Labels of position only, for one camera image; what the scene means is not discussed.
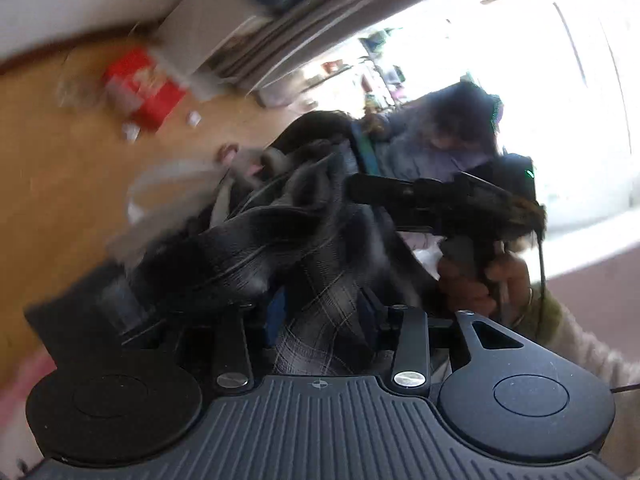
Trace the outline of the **operator right hand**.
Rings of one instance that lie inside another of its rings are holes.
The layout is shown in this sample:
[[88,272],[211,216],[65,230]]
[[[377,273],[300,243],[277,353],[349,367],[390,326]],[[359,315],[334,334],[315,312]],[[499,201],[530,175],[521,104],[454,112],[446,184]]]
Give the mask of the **operator right hand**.
[[464,275],[446,257],[437,266],[438,284],[451,311],[468,310],[490,318],[500,314],[506,326],[513,326],[533,302],[526,263],[512,252],[495,258],[485,270],[483,283]]

